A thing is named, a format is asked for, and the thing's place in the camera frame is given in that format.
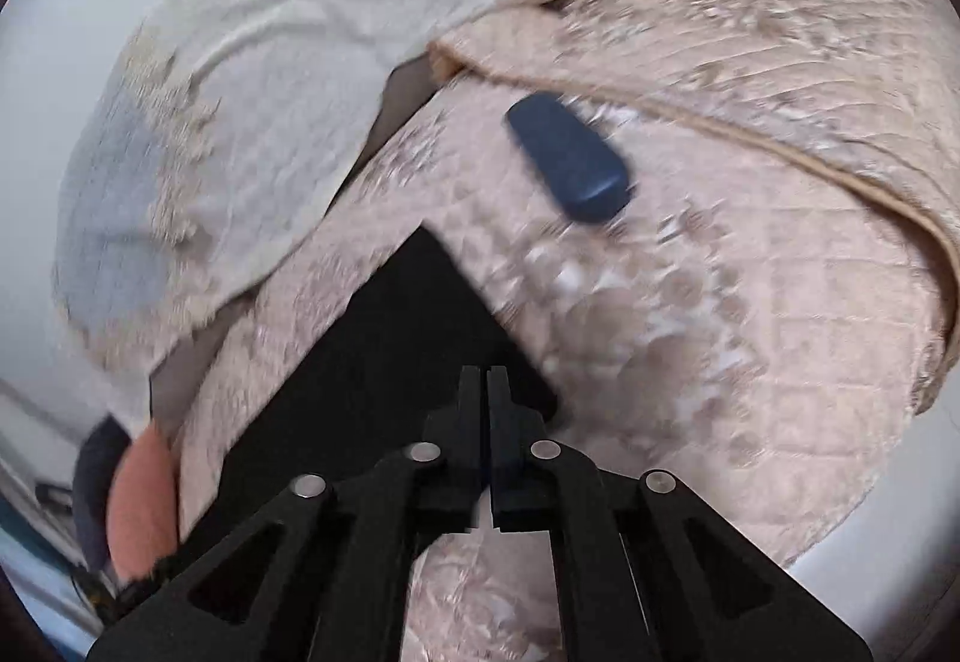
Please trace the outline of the black pants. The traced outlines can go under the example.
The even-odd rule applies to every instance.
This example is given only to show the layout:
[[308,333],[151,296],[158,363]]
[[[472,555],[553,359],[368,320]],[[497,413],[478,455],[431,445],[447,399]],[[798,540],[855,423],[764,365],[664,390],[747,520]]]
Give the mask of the black pants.
[[366,474],[454,402],[462,368],[508,371],[545,420],[560,400],[425,226],[368,259],[275,275],[228,330],[181,438],[182,556],[199,558],[291,478]]

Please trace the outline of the pink cushion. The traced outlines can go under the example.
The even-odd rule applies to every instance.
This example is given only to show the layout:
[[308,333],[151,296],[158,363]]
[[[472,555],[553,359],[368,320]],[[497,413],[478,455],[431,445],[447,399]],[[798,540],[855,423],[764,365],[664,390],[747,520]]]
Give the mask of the pink cushion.
[[106,537],[119,579],[142,581],[179,548],[178,490],[166,438],[149,423],[127,447],[110,483]]

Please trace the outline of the dark navy cushion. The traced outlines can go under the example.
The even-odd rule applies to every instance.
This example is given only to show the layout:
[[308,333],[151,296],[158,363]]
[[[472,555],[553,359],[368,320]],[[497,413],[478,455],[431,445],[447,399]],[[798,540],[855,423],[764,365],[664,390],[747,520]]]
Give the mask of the dark navy cushion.
[[88,570],[99,573],[109,563],[106,513],[110,485],[130,436],[112,417],[103,418],[83,441],[76,457],[71,497],[76,540]]

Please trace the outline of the beige quilted bedspread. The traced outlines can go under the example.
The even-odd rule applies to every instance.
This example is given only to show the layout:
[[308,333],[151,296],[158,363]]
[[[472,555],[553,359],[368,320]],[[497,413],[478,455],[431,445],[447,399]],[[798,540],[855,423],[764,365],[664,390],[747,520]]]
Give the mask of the beige quilted bedspread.
[[[957,360],[953,5],[567,0],[431,54],[438,93],[265,285],[425,226],[555,391],[558,438],[674,472],[794,563]],[[612,221],[566,218],[512,140],[540,91],[630,169]]]

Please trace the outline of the dark blue case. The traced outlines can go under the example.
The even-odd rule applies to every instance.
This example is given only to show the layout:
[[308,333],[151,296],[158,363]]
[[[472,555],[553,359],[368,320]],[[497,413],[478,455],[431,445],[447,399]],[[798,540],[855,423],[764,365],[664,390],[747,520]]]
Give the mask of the dark blue case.
[[505,121],[566,218],[608,223],[630,203],[625,160],[558,96],[530,93],[506,111]]

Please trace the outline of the white lace-trimmed blanket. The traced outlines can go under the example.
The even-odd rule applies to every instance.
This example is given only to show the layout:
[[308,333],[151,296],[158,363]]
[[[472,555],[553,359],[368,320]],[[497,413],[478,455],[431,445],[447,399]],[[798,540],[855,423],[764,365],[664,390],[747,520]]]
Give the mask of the white lace-trimmed blanket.
[[53,299],[89,402],[142,431],[153,371],[324,217],[392,72],[524,1],[162,1],[60,185]]

